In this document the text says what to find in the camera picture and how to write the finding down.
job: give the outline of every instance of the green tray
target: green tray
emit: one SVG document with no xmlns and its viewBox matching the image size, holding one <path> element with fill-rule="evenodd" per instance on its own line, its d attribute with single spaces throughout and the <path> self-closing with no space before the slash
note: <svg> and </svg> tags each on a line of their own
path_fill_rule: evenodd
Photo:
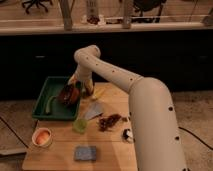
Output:
<svg viewBox="0 0 213 171">
<path fill-rule="evenodd" d="M 64 85 L 67 83 L 68 79 L 69 77 L 48 77 L 45 80 L 32 114 L 33 118 L 37 118 L 39 120 L 72 120 L 72 121 L 76 119 L 78 115 L 80 98 L 75 104 L 73 104 L 69 108 L 59 103 L 58 100 L 55 98 L 54 100 L 52 100 L 50 104 L 51 114 L 46 114 L 45 112 L 49 98 L 51 96 L 57 96 L 64 87 Z M 82 84 L 80 82 L 76 84 L 76 87 L 81 92 Z"/>
</svg>

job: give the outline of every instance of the desk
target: desk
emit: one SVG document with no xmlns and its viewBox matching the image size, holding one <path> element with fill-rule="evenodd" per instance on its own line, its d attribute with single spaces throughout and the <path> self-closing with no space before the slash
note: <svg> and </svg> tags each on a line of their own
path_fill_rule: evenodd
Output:
<svg viewBox="0 0 213 171">
<path fill-rule="evenodd" d="M 118 113 L 128 116 L 128 95 L 110 83 L 96 83 L 95 89 L 105 90 L 98 101 L 104 109 L 103 116 Z M 81 117 L 91 105 L 89 98 L 82 99 L 79 108 Z M 70 171 L 136 171 L 134 144 L 123 142 L 122 131 L 130 128 L 130 122 L 119 121 L 111 131 L 98 130 L 98 118 L 90 120 L 85 134 L 72 131 L 72 122 L 39 121 L 37 127 L 48 127 L 53 134 L 53 143 L 48 148 L 29 145 L 23 170 L 70 170 Z M 74 149 L 79 145 L 95 145 L 95 162 L 74 161 Z"/>
</svg>

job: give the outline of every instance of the glass wall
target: glass wall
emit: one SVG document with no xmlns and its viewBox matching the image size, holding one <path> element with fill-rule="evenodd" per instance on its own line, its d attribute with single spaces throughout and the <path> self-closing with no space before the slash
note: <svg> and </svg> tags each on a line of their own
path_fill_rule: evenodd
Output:
<svg viewBox="0 0 213 171">
<path fill-rule="evenodd" d="M 212 8 L 213 0 L 0 0 L 0 32 L 212 29 Z"/>
</svg>

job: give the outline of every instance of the white bowl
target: white bowl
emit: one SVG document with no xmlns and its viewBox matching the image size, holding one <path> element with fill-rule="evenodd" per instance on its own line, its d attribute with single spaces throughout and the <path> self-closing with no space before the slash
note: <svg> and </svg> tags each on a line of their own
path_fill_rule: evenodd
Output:
<svg viewBox="0 0 213 171">
<path fill-rule="evenodd" d="M 32 136 L 32 142 L 37 147 L 48 147 L 52 143 L 52 133 L 50 129 L 36 129 Z"/>
</svg>

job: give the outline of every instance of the blue sponge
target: blue sponge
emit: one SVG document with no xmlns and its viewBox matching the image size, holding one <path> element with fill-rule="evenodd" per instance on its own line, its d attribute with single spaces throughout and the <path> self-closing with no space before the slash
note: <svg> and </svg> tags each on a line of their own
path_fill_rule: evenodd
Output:
<svg viewBox="0 0 213 171">
<path fill-rule="evenodd" d="M 95 146 L 77 146 L 75 148 L 74 159 L 77 161 L 95 161 L 96 147 Z"/>
</svg>

